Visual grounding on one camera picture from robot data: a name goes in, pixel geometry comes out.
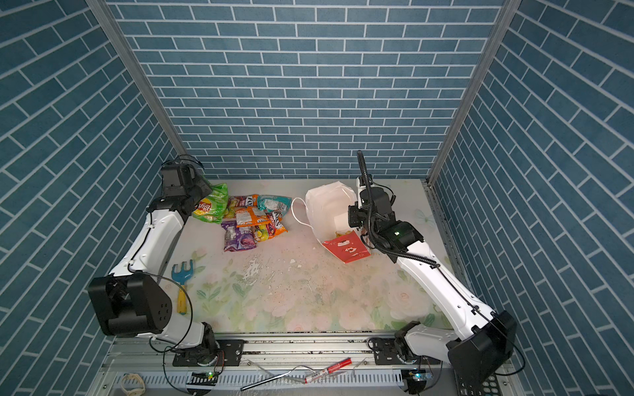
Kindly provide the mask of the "aluminium front rail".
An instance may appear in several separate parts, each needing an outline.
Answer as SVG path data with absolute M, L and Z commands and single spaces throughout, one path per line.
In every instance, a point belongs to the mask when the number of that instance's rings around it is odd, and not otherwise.
M 450 363 L 378 366 L 366 345 L 368 338 L 393 338 L 387 333 L 307 333 L 235 334 L 220 339 L 244 339 L 239 366 L 213 368 L 175 367 L 174 355 L 161 354 L 162 344 L 150 346 L 137 339 L 115 342 L 94 384 L 91 395 L 125 395 L 120 381 L 126 373 L 139 374 L 146 395 L 256 395 L 327 394 L 350 388 L 360 393 L 396 395 L 458 395 L 454 369 Z M 269 376 L 282 374 L 296 366 L 319 371 L 346 358 L 352 364 L 330 376 L 305 384 L 306 369 L 292 373 L 298 378 L 281 379 L 255 389 L 239 389 Z

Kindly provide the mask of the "red white paper bag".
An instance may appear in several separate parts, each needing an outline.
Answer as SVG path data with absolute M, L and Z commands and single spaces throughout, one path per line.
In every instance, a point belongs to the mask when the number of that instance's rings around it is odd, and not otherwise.
M 294 219 L 309 228 L 317 241 L 343 263 L 370 257 L 366 245 L 356 229 L 348 226 L 348 207 L 356 201 L 356 193 L 339 181 L 310 189 L 305 198 L 292 199 Z M 337 238 L 337 230 L 351 229 L 351 233 Z

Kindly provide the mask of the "purple snack packet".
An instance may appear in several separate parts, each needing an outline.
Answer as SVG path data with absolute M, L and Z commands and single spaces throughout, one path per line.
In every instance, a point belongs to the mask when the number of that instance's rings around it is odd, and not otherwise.
M 254 233 L 249 227 L 238 227 L 234 220 L 221 224 L 225 231 L 225 252 L 242 252 L 255 249 L 257 242 Z

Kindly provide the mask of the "orange fruit candy packet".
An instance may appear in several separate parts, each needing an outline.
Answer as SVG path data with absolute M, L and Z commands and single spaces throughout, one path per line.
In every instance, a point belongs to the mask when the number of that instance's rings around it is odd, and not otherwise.
M 258 224 L 253 227 L 255 240 L 260 243 L 273 239 L 287 232 L 287 228 L 282 223 L 282 215 L 277 212 L 267 214 L 267 224 Z

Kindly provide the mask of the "red marker pen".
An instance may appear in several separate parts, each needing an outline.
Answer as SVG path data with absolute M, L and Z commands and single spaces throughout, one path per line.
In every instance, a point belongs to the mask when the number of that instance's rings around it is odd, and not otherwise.
M 341 369 L 350 366 L 352 364 L 352 359 L 351 358 L 346 358 L 343 361 L 339 361 L 337 363 L 334 363 L 333 365 L 330 365 L 328 367 L 326 367 L 325 369 L 319 370 L 319 371 L 315 371 L 312 374 L 308 375 L 305 377 L 304 379 L 304 383 L 305 384 L 310 384 L 313 383 L 315 381 L 317 381 L 318 379 L 324 378 L 325 376 L 330 376 L 331 374 L 340 371 Z

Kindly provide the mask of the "yellow corn chips packet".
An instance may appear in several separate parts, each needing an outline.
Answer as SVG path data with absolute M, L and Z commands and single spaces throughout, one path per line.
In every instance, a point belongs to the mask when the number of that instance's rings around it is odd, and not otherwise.
M 342 237 L 344 235 L 350 234 L 352 231 L 351 229 L 344 229 L 344 230 L 337 230 L 335 232 L 335 235 L 337 238 Z

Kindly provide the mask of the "green Lays chips packet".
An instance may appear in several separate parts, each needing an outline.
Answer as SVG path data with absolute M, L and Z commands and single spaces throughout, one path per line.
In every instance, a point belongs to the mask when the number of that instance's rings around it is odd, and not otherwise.
M 211 186 L 211 194 L 203 198 L 193 211 L 193 218 L 203 222 L 220 224 L 229 203 L 229 189 L 226 183 Z

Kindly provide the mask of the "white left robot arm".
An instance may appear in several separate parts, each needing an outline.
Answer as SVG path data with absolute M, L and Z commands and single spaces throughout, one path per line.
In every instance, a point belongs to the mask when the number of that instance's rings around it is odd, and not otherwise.
M 181 366 L 217 363 L 219 344 L 211 326 L 178 313 L 161 287 L 168 259 L 183 227 L 211 186 L 201 163 L 188 154 L 166 161 L 162 191 L 148 206 L 145 223 L 122 260 L 88 285 L 97 321 L 107 336 L 148 338 L 168 343 Z

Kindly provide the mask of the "teal red snack packet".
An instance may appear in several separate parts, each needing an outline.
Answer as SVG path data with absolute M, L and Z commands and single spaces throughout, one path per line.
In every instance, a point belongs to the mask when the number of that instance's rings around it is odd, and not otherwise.
M 258 208 L 267 213 L 287 214 L 291 209 L 292 198 L 287 196 L 259 195 Z

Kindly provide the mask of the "black calculator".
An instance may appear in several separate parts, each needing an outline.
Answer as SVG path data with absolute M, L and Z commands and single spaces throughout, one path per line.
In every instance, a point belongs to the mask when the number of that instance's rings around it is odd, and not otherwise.
M 454 372 L 459 396 L 502 396 L 500 383 L 497 376 L 487 377 L 482 383 L 476 384 L 463 379 L 457 372 Z

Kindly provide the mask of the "beige rubber band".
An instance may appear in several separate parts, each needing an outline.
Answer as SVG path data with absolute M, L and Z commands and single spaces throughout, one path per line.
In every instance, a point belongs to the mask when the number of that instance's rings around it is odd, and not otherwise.
M 120 388 L 125 396 L 143 396 L 146 385 L 143 378 L 136 373 L 126 373 L 120 381 Z

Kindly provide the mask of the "aluminium corner frame post left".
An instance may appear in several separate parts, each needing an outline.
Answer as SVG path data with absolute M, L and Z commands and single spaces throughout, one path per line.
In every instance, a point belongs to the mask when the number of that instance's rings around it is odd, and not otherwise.
M 119 55 L 126 70 L 129 72 L 130 77 L 132 77 L 135 85 L 163 129 L 163 132 L 168 137 L 168 140 L 173 145 L 173 148 L 176 150 L 178 157 L 190 167 L 197 165 L 199 168 L 203 169 L 204 167 L 201 163 L 195 160 L 195 158 L 187 152 L 173 122 L 164 109 L 163 104 L 160 102 L 150 80 L 135 56 L 133 49 L 130 47 L 125 34 L 115 20 L 107 2 L 102 0 L 86 0 L 86 3 L 112 44 L 114 50 Z

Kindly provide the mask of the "metal rod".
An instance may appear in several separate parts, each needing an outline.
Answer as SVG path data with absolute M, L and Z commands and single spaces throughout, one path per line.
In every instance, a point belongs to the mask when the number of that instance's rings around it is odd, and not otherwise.
M 292 369 L 290 369 L 289 371 L 283 372 L 282 374 L 277 374 L 277 375 L 272 375 L 267 377 L 266 379 L 262 379 L 260 381 L 257 381 L 255 383 L 252 384 L 247 384 L 243 387 L 241 387 L 239 390 L 241 392 L 247 391 L 247 390 L 251 390 L 251 389 L 255 389 L 257 387 L 278 381 L 278 380 L 282 380 L 282 379 L 286 379 L 286 378 L 290 378 L 291 380 L 297 382 L 299 381 L 298 378 L 295 378 L 292 376 L 292 373 L 294 373 L 295 371 L 298 371 L 299 369 L 306 369 L 308 371 L 309 374 L 316 374 L 317 371 L 310 369 L 308 366 L 296 366 Z

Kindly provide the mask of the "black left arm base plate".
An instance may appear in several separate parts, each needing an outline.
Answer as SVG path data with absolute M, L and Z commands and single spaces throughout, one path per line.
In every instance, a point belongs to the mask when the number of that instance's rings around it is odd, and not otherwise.
M 244 339 L 216 339 L 213 350 L 205 346 L 197 346 L 178 351 L 173 358 L 173 366 L 194 368 L 239 366 L 244 345 Z

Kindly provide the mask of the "aluminium corner frame post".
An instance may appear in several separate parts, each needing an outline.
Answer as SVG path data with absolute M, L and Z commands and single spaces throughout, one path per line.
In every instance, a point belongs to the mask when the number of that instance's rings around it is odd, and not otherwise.
M 503 7 L 500 9 L 500 14 L 497 16 L 495 24 L 491 30 L 490 38 L 484 46 L 478 64 L 475 66 L 473 75 L 469 84 L 467 84 L 467 88 L 462 96 L 460 105 L 452 120 L 452 124 L 447 129 L 445 140 L 440 146 L 437 158 L 434 160 L 434 164 L 430 169 L 427 178 L 427 184 L 430 188 L 433 188 L 440 178 L 442 167 L 446 163 L 449 153 L 451 152 L 454 143 L 457 141 L 457 137 L 460 135 L 461 128 L 467 118 L 468 112 L 472 108 L 477 93 L 484 82 L 495 55 L 500 49 L 501 42 L 510 28 L 510 23 L 513 20 L 520 4 L 520 0 L 509 0 L 505 1 Z
M 129 72 L 130 77 L 132 77 L 135 85 L 163 129 L 163 132 L 168 137 L 168 140 L 173 145 L 173 148 L 176 150 L 178 157 L 190 167 L 197 165 L 199 168 L 203 169 L 204 167 L 201 163 L 195 160 L 195 158 L 187 152 L 173 122 L 164 109 L 163 104 L 160 102 L 150 80 L 135 56 L 133 49 L 130 47 L 125 34 L 115 20 L 107 2 L 102 0 L 86 0 L 86 3 L 112 44 L 114 50 L 119 55 L 126 70 Z

